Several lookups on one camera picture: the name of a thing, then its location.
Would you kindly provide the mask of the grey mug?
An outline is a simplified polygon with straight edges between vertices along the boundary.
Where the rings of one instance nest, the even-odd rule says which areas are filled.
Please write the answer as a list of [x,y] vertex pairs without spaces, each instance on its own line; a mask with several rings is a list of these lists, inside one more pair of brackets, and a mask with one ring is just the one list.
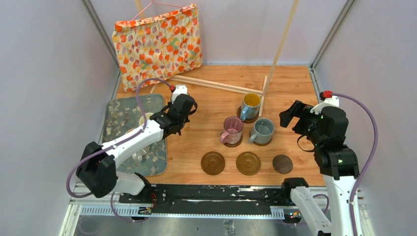
[[254,125],[251,130],[255,130],[256,132],[265,135],[268,133],[274,134],[275,125],[270,119],[260,118],[254,122]]

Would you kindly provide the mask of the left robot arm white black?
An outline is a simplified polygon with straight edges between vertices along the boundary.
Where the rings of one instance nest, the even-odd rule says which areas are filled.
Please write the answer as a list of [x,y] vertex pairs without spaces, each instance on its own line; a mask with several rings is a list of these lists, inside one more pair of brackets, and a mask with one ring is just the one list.
[[119,172],[118,166],[139,150],[171,134],[180,134],[197,103],[188,94],[180,94],[143,125],[113,141],[101,145],[89,143],[80,163],[71,172],[96,198],[110,193],[126,193],[139,203],[150,199],[151,184],[140,173]]

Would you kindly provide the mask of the small dark brown coaster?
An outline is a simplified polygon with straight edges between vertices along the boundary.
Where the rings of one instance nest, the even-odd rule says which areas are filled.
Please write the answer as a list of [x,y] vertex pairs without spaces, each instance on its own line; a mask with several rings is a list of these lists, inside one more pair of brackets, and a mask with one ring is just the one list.
[[290,157],[279,154],[272,161],[273,168],[280,174],[288,174],[293,170],[293,162]]

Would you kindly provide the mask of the blue mug yellow inside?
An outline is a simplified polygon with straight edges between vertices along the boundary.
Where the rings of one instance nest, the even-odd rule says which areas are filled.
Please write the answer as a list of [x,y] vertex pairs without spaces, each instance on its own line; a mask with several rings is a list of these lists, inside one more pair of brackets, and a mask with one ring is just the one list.
[[241,104],[240,120],[252,119],[259,112],[261,97],[256,93],[247,93],[244,95]]

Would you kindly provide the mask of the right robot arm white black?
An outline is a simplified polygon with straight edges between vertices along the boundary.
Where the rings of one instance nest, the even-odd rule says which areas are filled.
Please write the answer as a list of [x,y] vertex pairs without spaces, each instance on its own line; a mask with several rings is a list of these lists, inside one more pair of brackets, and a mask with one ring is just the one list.
[[299,120],[292,130],[313,144],[314,159],[325,180],[331,218],[327,218],[315,202],[306,180],[287,178],[281,185],[281,199],[296,205],[314,236],[360,236],[356,191],[353,186],[359,177],[355,152],[345,142],[349,121],[346,113],[327,103],[315,108],[295,101],[279,114],[280,126],[287,127],[292,118]]

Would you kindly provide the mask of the pink mug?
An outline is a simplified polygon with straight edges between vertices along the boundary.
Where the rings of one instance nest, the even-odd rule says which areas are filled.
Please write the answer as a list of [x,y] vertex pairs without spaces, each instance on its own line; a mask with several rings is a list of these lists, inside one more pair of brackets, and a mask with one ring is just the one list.
[[228,117],[224,120],[223,131],[220,134],[219,141],[224,143],[237,143],[243,132],[244,124],[240,118],[236,116]]

